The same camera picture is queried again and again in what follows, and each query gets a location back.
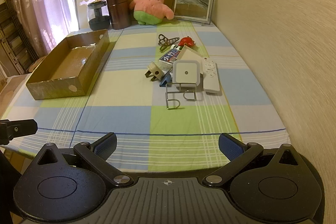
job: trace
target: plush toy's arm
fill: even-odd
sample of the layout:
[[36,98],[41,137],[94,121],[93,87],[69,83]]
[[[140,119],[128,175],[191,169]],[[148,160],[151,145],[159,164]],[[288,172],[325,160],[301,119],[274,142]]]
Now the plush toy's arm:
[[136,3],[137,3],[138,1],[139,1],[139,0],[132,0],[131,3],[129,4],[129,9],[130,9],[130,10],[133,10],[134,7],[135,7],[135,5],[136,5]]
[[163,14],[166,16],[167,19],[173,19],[174,18],[174,12],[167,5],[163,5],[162,11],[163,11]]

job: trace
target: chair backrest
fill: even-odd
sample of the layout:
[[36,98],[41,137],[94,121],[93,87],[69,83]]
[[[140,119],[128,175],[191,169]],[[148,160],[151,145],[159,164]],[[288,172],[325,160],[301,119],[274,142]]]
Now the chair backrest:
[[87,20],[87,5],[93,1],[96,0],[75,0],[78,29],[89,28],[89,23]]

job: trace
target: table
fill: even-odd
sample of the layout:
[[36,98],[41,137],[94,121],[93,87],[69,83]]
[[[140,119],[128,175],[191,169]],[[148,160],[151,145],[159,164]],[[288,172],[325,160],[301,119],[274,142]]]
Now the table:
[[[190,36],[199,53],[216,61],[219,95],[206,94],[200,85],[196,102],[180,97],[179,109],[166,109],[165,88],[144,75],[147,65],[163,55],[160,33],[168,38]],[[25,85],[19,88],[2,119],[33,118],[38,132],[4,147],[34,157],[48,142],[69,148],[115,132],[118,145],[109,163],[123,171],[163,172],[226,164],[228,159],[218,149],[222,132],[264,148],[290,143],[263,88],[215,25],[164,21],[109,30],[109,36],[109,49],[87,96],[36,101]]]

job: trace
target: red toy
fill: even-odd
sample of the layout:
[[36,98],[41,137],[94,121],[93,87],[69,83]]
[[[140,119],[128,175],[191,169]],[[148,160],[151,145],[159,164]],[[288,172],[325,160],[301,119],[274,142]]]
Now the red toy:
[[191,39],[191,37],[184,37],[181,39],[181,41],[178,44],[179,46],[188,46],[188,47],[192,47],[195,46],[195,42]]

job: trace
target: triangular hole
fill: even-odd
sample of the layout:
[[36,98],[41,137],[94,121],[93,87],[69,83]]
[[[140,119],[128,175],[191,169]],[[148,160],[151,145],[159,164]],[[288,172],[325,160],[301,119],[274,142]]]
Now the triangular hole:
[[285,150],[285,152],[283,152],[279,163],[288,165],[298,165],[290,150]]
[[41,159],[39,160],[39,162],[37,163],[38,165],[43,165],[43,164],[54,164],[56,163],[58,160],[53,152],[53,150],[51,149],[47,149],[44,151],[43,156],[41,157]]

